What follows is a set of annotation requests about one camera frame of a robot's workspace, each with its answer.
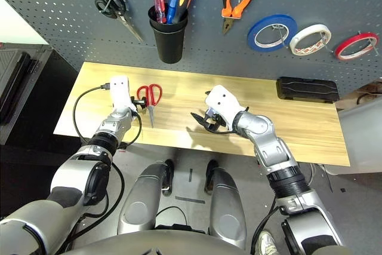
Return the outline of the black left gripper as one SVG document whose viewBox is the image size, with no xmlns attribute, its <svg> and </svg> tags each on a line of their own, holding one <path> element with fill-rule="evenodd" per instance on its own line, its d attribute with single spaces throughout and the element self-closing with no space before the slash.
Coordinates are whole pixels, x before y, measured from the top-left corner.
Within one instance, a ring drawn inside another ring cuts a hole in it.
<svg viewBox="0 0 382 255">
<path fill-rule="evenodd" d="M 135 108 L 137 108 L 137 106 L 147 107 L 147 100 L 145 97 L 142 97 L 140 100 L 136 100 L 134 96 L 131 96 L 130 99 Z"/>
</svg>

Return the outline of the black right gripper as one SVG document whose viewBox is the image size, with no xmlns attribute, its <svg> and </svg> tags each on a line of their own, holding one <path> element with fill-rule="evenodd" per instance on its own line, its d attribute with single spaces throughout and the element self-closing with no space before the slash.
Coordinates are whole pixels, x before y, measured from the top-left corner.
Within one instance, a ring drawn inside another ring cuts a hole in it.
<svg viewBox="0 0 382 255">
<path fill-rule="evenodd" d="M 204 125 L 205 129 L 211 133 L 218 133 L 220 126 L 226 127 L 225 120 L 213 108 L 209 107 L 204 116 L 196 113 L 190 113 L 198 124 Z"/>
</svg>

